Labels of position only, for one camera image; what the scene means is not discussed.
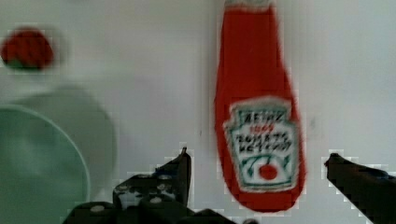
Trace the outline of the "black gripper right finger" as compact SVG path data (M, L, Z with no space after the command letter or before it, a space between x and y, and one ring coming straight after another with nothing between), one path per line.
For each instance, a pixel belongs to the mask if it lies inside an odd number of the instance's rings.
M396 178L332 153L327 179L374 224L396 223Z

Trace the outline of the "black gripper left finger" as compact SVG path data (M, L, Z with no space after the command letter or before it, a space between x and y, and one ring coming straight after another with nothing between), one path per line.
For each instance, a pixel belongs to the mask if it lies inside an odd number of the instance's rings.
M113 203L120 209L138 206L145 197L169 197L187 204L191 186L191 156L187 148L153 173L137 174L113 189Z

